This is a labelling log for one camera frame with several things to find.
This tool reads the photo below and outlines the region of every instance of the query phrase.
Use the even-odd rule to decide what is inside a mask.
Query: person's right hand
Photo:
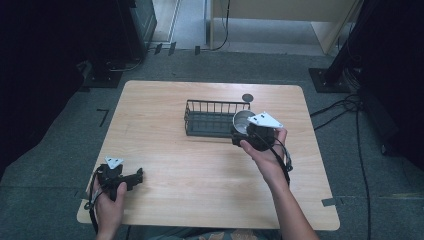
[[[283,144],[285,144],[287,137],[287,130],[284,128],[275,129],[276,138]],[[283,148],[281,147],[280,142],[275,140],[273,149],[275,152],[280,155],[281,159],[284,159]],[[252,159],[255,161],[256,165],[259,168],[259,171],[262,173],[265,182],[272,184],[274,182],[285,182],[286,178],[284,177],[283,170],[281,169],[280,164],[277,161],[275,155],[271,152],[271,150],[266,150],[260,152],[254,149],[247,141],[240,141],[240,145],[243,150],[249,154]]]

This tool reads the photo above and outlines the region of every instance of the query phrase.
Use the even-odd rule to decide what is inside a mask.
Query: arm
[[[96,201],[96,218],[99,226],[96,240],[114,239],[124,215],[124,197],[127,192],[127,183],[123,182],[117,190],[116,201],[110,200],[107,194],[100,194]]]
[[[278,134],[278,140],[284,143],[287,130],[281,129],[276,130],[276,132]],[[278,146],[279,143],[276,141],[275,144],[274,150],[280,156],[284,157],[282,148]],[[240,145],[255,161],[271,190],[283,239],[318,239],[318,236],[291,193],[283,170],[274,154],[270,150],[259,152],[244,140],[240,142]]]

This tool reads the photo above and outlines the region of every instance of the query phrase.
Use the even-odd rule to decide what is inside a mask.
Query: white controller top
[[[275,120],[271,115],[266,112],[248,117],[247,120],[257,126],[270,127],[270,128],[283,128],[283,124]]]

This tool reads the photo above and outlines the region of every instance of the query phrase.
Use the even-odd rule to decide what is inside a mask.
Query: hand
[[[276,138],[281,142],[285,143],[287,137],[287,130],[284,128],[275,129]],[[275,152],[280,155],[281,159],[284,159],[283,148],[281,147],[280,142],[275,140],[273,149]],[[243,150],[249,154],[252,159],[255,161],[256,165],[259,168],[262,176],[264,177],[265,182],[269,184],[274,182],[286,182],[286,178],[284,177],[283,170],[281,169],[280,164],[277,161],[275,155],[271,152],[271,150],[266,150],[260,152],[254,149],[247,141],[240,141],[240,145]]]
[[[94,189],[100,188],[97,178]],[[100,194],[96,201],[96,217],[99,232],[96,239],[113,239],[124,215],[124,197],[127,192],[127,183],[122,182],[117,190],[116,201],[110,200],[108,194]]]

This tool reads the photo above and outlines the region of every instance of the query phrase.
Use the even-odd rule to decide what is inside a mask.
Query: person's left hand
[[[100,188],[97,177],[94,189]],[[96,239],[113,239],[124,215],[124,197],[127,192],[127,183],[122,182],[117,190],[115,202],[110,200],[106,193],[100,194],[96,201],[96,217],[99,226]]]

